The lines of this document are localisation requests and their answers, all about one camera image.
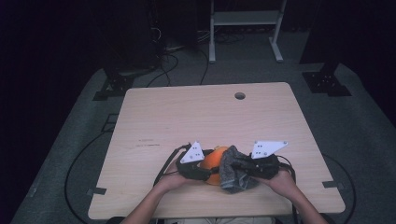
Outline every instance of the person's left hand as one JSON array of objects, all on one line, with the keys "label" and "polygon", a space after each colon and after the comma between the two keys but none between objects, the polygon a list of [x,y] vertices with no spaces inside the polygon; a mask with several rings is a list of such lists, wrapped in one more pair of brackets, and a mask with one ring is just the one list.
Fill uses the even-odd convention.
[{"label": "person's left hand", "polygon": [[198,183],[200,180],[187,179],[177,171],[176,161],[172,161],[157,185],[166,190],[178,189],[187,183]]}]

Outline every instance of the white shelf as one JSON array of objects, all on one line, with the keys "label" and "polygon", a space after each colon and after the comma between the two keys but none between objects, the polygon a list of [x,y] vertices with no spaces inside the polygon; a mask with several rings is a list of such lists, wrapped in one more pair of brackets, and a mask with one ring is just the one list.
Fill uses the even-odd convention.
[{"label": "white shelf", "polygon": [[276,24],[279,11],[215,12],[214,25],[263,25]]}]

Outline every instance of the black tape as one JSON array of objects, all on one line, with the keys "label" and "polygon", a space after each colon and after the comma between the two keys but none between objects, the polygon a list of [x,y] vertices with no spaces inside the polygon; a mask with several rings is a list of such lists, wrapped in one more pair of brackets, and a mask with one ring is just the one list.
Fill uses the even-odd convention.
[{"label": "black tape", "polygon": [[337,183],[335,181],[325,181],[322,182],[322,184],[325,189],[330,189],[330,188],[344,189],[344,185],[342,183]]},{"label": "black tape", "polygon": [[106,189],[101,189],[101,188],[95,188],[93,190],[94,194],[101,194],[101,195],[105,195],[106,194]]}]

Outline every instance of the orange object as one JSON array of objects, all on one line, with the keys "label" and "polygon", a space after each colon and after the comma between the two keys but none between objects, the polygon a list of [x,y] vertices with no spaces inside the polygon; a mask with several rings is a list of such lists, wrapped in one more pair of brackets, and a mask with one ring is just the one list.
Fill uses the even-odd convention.
[{"label": "orange object", "polygon": [[[220,166],[222,153],[227,150],[228,147],[215,147],[214,151],[209,155],[205,156],[204,160],[201,161],[200,167],[205,169],[212,169],[213,167]],[[207,180],[206,183],[210,185],[220,185],[220,175],[213,174]]]}]

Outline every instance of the dark background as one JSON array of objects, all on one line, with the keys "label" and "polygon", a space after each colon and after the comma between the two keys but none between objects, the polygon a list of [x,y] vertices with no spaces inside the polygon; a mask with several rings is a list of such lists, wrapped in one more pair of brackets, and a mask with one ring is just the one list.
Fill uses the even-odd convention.
[{"label": "dark background", "polygon": [[[177,1],[172,2],[185,7],[167,7],[169,0],[119,1],[133,12],[126,15],[120,5],[109,7],[108,1],[1,1],[1,223],[12,219],[94,72],[117,59],[154,65],[161,51],[151,45],[150,26],[162,27],[164,35],[177,35],[180,32],[167,27],[177,27],[175,21],[181,17],[187,22],[177,28],[185,34],[207,29],[209,1]],[[234,9],[276,6],[276,1],[263,2],[230,4]],[[218,1],[217,8],[228,4]],[[301,63],[323,63],[336,55],[360,76],[396,124],[394,9],[389,0],[289,0],[282,30],[312,28]],[[133,41],[125,41],[125,36]]]}]

